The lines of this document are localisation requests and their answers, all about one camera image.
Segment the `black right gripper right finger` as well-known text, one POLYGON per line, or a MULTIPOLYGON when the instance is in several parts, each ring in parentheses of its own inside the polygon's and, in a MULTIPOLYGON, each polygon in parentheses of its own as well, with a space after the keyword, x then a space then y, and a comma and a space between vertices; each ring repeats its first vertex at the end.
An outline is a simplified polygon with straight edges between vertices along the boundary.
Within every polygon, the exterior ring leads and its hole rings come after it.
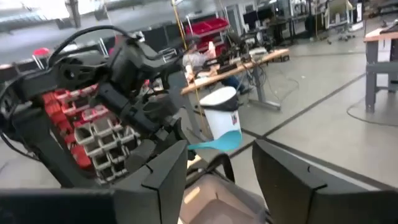
POLYGON ((368 190, 259 139, 257 181, 275 224, 398 224, 398 191, 368 190))

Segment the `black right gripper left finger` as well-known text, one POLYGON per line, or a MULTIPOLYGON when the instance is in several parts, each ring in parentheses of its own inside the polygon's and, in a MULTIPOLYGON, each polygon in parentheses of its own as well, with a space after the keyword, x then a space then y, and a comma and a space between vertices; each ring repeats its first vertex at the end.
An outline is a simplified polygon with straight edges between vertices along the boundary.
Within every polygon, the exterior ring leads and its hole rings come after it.
POLYGON ((178 141, 113 186, 117 224, 177 224, 187 173, 187 142, 178 141))

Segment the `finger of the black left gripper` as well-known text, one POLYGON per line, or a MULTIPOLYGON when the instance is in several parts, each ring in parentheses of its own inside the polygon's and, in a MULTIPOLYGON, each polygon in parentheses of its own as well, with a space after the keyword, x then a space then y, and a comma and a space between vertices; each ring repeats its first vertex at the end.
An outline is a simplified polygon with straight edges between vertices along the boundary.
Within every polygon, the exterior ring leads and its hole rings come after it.
POLYGON ((155 143, 145 139, 137 146, 125 160, 124 166, 129 173, 134 173, 140 169, 152 157, 155 150, 155 143))
POLYGON ((169 135, 167 137, 167 152, 172 152, 172 147, 179 141, 185 141, 189 145, 189 141, 182 130, 182 120, 175 119, 170 126, 169 135))

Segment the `teal silicone spoon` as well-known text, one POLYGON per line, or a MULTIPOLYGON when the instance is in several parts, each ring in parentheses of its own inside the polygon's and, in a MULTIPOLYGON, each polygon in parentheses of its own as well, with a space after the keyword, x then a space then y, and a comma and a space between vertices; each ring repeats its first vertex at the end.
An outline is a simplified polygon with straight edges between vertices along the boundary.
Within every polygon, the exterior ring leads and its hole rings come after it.
POLYGON ((202 150, 207 148, 217 149, 222 152, 232 151, 239 147, 243 136, 239 130, 228 131, 218 139, 188 145, 188 150, 202 150))

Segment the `red grey parts bin rack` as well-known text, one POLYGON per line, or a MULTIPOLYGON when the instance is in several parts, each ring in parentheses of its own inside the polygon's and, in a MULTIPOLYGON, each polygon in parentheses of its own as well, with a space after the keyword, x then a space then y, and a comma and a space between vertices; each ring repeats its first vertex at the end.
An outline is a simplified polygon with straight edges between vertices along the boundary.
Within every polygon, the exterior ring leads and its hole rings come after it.
POLYGON ((140 143, 138 134, 105 106, 91 106, 96 85, 42 95, 44 108, 78 167, 101 184, 125 176, 124 162, 140 143))

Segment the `white trash can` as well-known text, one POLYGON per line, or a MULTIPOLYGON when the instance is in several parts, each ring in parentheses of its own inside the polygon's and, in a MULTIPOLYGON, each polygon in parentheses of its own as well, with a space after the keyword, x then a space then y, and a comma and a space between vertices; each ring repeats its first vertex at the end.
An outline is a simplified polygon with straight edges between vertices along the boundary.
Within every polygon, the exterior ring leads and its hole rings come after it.
POLYGON ((239 119, 239 98, 235 88, 219 88, 200 100, 200 106, 214 139, 230 131, 241 132, 239 119))

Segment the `grey translucent plastic bin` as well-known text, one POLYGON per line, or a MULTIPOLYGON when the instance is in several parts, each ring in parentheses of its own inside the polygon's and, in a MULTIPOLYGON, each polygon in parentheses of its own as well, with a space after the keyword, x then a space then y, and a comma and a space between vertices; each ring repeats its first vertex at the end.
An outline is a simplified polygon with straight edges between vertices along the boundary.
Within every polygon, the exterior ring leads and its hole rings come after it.
POLYGON ((266 224, 263 198, 216 175, 200 177, 183 194, 183 224, 266 224))

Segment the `person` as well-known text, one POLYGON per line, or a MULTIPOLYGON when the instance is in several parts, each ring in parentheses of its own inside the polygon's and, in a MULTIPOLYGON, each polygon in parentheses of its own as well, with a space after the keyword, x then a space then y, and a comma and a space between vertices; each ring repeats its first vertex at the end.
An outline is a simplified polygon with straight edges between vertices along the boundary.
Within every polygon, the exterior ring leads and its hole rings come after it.
POLYGON ((185 78, 190 83, 195 79, 194 69, 202 67, 207 60, 216 57, 215 45, 208 43, 208 50, 201 53, 197 50, 197 40, 191 40, 188 50, 184 53, 182 65, 185 69, 185 78))

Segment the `red storage bins shelf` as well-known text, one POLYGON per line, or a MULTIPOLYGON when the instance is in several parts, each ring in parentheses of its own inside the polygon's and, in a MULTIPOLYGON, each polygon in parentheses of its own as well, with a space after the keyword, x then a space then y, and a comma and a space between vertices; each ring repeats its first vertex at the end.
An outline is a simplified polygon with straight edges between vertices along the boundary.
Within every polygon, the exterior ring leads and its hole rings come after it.
POLYGON ((200 40, 197 42, 197 50, 205 52, 209 49, 209 43, 212 42, 216 55, 220 55, 226 50, 223 35, 229 29, 229 22, 222 17, 206 19, 201 22, 191 23, 185 26, 187 35, 197 36, 200 40))

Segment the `wooden workbench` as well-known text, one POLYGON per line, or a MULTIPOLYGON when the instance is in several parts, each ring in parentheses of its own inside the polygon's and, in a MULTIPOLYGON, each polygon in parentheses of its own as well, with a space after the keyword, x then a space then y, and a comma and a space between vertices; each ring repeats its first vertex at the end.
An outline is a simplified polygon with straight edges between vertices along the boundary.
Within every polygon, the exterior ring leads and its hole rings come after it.
POLYGON ((265 93, 262 87, 263 84, 261 83, 261 78, 260 78, 260 74, 266 76, 266 72, 262 70, 262 65, 268 64, 269 62, 272 62, 274 59, 280 59, 281 62, 285 62, 286 60, 289 59, 289 49, 274 50, 273 52, 264 55, 259 60, 251 60, 250 62, 246 63, 238 63, 236 68, 224 73, 218 74, 215 68, 211 69, 209 72, 201 72, 201 74, 206 75, 204 80, 200 81, 199 83, 193 81, 192 83, 190 83, 188 86, 184 87, 181 90, 181 95, 186 95, 187 93, 198 90, 201 87, 211 85, 224 78, 236 75, 240 72, 250 72, 252 70, 251 74, 253 75, 255 80, 254 86, 256 87, 257 91, 257 100, 250 100, 250 102, 259 104, 263 107, 270 107, 274 108, 275 110, 280 110, 279 103, 266 100, 265 93))

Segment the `red stool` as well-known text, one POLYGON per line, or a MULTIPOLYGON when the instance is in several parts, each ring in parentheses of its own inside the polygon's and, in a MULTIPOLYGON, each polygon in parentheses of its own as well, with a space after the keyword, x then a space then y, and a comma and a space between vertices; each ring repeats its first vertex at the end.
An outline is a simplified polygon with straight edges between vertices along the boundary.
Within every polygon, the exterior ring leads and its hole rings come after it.
POLYGON ((45 69, 47 66, 47 59, 50 56, 50 50, 45 47, 41 47, 39 49, 35 49, 32 54, 32 58, 34 59, 36 65, 41 69, 45 69))

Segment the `grey metal workbench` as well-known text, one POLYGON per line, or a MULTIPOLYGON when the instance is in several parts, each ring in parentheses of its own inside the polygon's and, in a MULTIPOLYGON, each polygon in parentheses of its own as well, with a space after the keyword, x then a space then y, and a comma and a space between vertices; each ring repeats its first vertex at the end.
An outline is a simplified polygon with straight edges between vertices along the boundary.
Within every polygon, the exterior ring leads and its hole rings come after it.
POLYGON ((379 90, 398 92, 398 19, 391 25, 368 32, 364 37, 364 43, 366 45, 365 108, 367 113, 373 113, 376 93, 379 90), (386 61, 379 61, 379 48, 384 48, 385 43, 387 43, 388 57, 386 61), (387 86, 377 85, 378 74, 387 74, 387 86))

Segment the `black aluminium table frame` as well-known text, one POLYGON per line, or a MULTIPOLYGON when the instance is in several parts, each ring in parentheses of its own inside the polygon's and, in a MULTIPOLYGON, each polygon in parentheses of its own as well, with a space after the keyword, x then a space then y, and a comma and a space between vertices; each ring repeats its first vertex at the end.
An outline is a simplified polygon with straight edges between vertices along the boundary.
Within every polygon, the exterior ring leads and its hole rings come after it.
POLYGON ((217 173, 216 168, 221 166, 224 170, 224 179, 235 183, 234 171, 229 155, 221 153, 216 155, 210 162, 203 159, 194 160, 187 168, 187 179, 185 188, 189 188, 205 174, 217 173))

